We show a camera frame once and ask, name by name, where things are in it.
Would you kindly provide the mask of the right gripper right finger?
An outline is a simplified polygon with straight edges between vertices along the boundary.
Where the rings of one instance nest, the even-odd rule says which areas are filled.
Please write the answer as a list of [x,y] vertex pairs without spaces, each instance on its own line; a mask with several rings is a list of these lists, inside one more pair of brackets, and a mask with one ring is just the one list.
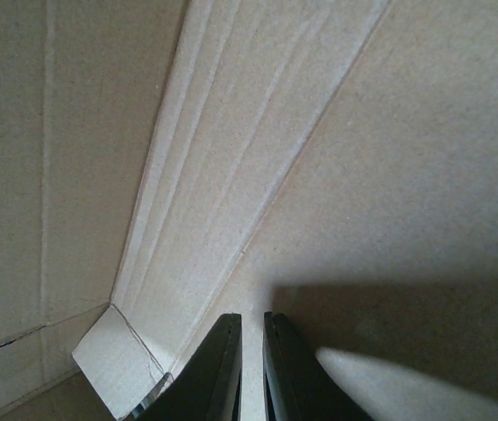
[[263,377],[268,420],[370,420],[327,374],[288,317],[266,312]]

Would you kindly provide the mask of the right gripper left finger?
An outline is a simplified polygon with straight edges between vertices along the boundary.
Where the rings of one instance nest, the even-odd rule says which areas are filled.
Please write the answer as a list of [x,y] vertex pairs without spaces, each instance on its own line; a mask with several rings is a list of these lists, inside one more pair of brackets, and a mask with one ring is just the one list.
[[140,420],[239,420],[242,317],[221,315],[175,381]]

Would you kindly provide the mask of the cardboard box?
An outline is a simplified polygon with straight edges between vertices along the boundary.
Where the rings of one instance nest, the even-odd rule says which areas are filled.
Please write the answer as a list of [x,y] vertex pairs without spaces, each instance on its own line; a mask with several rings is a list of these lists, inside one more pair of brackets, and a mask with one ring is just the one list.
[[498,1],[0,1],[0,419],[125,420],[223,313],[376,420],[498,420]]

